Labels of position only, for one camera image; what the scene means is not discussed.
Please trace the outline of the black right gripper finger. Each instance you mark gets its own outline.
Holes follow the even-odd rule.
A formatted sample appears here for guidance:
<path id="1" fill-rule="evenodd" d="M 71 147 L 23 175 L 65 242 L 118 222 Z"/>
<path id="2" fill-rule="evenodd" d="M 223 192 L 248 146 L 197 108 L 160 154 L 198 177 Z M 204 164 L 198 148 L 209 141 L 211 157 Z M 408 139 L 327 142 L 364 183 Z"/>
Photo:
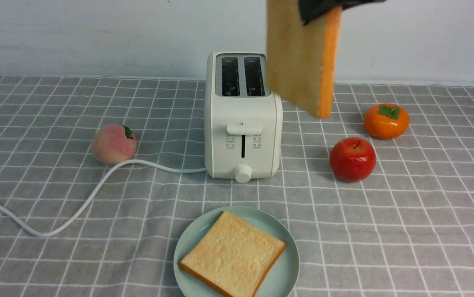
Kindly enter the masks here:
<path id="1" fill-rule="evenodd" d="M 342 10 L 356 6 L 385 2 L 385 0 L 298 0 L 298 10 L 302 25 L 306 26 L 334 8 Z"/>

